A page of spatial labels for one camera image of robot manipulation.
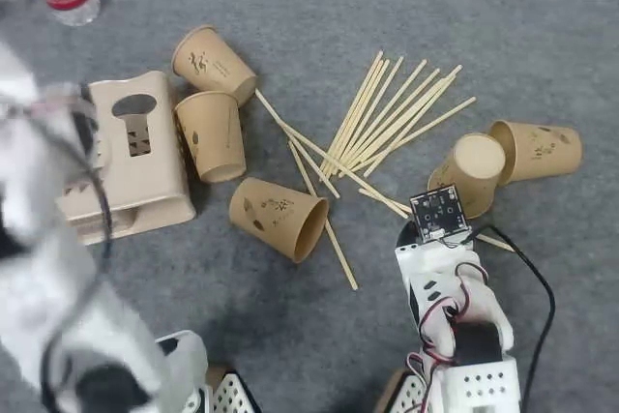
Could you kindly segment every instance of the black circuit board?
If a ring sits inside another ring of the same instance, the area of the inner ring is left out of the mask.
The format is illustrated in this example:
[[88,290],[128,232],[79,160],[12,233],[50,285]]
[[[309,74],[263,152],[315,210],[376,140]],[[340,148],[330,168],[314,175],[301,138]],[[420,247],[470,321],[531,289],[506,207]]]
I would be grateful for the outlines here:
[[410,199],[413,221],[423,244],[468,229],[455,186],[446,186]]

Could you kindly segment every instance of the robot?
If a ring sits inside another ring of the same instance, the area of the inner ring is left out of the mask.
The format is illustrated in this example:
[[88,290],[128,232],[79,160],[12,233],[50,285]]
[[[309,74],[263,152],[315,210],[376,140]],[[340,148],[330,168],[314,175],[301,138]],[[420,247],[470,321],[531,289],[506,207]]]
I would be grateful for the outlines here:
[[514,331],[487,286],[456,187],[417,195],[411,206],[395,252],[422,348],[409,354],[413,374],[389,411],[518,413],[516,360],[507,353]]
[[1,42],[0,76],[0,340],[22,377],[50,413],[210,412],[202,339],[155,340],[56,207],[88,166],[93,106],[40,91]]

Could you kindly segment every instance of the paper cup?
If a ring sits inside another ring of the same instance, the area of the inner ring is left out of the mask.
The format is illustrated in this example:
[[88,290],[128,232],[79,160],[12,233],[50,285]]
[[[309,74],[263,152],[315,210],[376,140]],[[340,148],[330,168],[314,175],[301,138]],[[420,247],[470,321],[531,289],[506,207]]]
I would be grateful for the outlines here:
[[505,166],[501,145],[487,134],[461,137],[447,159],[434,170],[427,182],[429,190],[455,184],[468,219],[487,212]]
[[500,186],[521,179],[573,173],[582,159],[580,136],[571,128],[496,121],[489,134],[505,151]]
[[200,92],[176,106],[195,168],[205,183],[241,176],[245,152],[236,99],[224,92]]
[[233,224],[300,263],[318,242],[328,212],[326,198],[247,178],[230,200],[229,216]]
[[202,91],[225,91],[245,104],[255,91],[257,77],[212,26],[191,31],[172,57],[172,71]]

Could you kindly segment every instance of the gray carpet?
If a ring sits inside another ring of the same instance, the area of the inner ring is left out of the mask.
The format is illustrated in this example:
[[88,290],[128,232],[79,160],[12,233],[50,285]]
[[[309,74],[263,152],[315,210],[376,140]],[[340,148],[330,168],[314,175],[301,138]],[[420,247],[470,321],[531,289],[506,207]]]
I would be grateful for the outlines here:
[[[444,71],[462,64],[427,118],[479,101],[371,177],[400,201],[424,189],[459,136],[494,119],[577,128],[580,170],[501,189],[492,216],[557,295],[530,411],[619,409],[619,0],[104,0],[101,17],[78,29],[49,20],[38,0],[0,0],[1,32],[42,82],[169,71],[174,46],[205,22],[247,57],[280,114],[323,147],[379,48],[405,55],[407,70],[422,58]],[[301,189],[258,101],[243,108],[242,123],[248,175]],[[400,218],[339,182],[332,220],[361,285],[355,293],[324,237],[294,266],[231,226],[226,206],[238,183],[193,179],[199,217],[118,240],[112,281],[156,335],[199,332],[211,361],[240,371],[265,413],[369,412],[419,345],[393,253]],[[545,294],[514,255],[485,244],[478,252],[514,325],[522,381]],[[4,353],[0,367],[0,409],[40,412]]]

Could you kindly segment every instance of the pile of chopsticks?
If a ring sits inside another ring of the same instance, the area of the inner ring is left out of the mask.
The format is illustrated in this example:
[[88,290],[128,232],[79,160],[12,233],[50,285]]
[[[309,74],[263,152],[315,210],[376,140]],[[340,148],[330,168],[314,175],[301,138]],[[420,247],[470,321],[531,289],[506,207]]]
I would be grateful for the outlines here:
[[[411,91],[410,94],[404,96],[411,87],[413,81],[415,81],[427,65],[427,60],[422,60],[380,112],[371,119],[374,111],[380,106],[381,100],[403,61],[403,57],[399,57],[383,81],[383,77],[389,68],[390,60],[383,60],[382,57],[383,52],[379,51],[357,91],[344,120],[339,126],[328,151],[322,150],[302,133],[283,121],[259,90],[256,89],[255,95],[288,137],[288,146],[310,194],[317,196],[316,190],[304,167],[303,160],[305,160],[306,164],[316,173],[318,178],[335,198],[340,198],[340,195],[330,178],[337,174],[339,177],[348,176],[359,186],[359,193],[383,203],[403,219],[408,219],[411,213],[411,208],[409,206],[385,196],[368,183],[368,181],[362,179],[356,172],[367,166],[368,168],[363,173],[364,177],[367,178],[371,172],[397,148],[407,144],[419,135],[429,131],[436,125],[463,110],[476,101],[476,98],[472,97],[467,99],[418,130],[411,132],[419,120],[454,82],[457,74],[462,69],[462,66],[458,65],[449,74],[435,80],[440,74],[440,70],[436,69]],[[306,147],[323,160],[320,166],[318,166],[316,161],[308,153]],[[336,251],[341,267],[351,287],[356,290],[358,284],[350,270],[350,266],[339,246],[338,239],[329,221],[326,222],[325,228],[334,250]],[[477,238],[501,249],[513,251],[507,244],[483,234],[478,235]]]
[[[422,60],[372,119],[402,61],[403,57],[399,57],[384,78],[390,60],[383,60],[382,50],[378,52],[328,150],[331,157],[338,159],[353,172],[366,167],[364,172],[366,178],[398,147],[407,144],[476,101],[474,97],[467,99],[412,132],[413,127],[440,99],[462,69],[462,66],[458,65],[442,77],[439,76],[440,70],[436,69],[406,95],[427,65],[427,60]],[[327,179],[339,172],[339,169],[328,160],[323,161],[320,169]]]

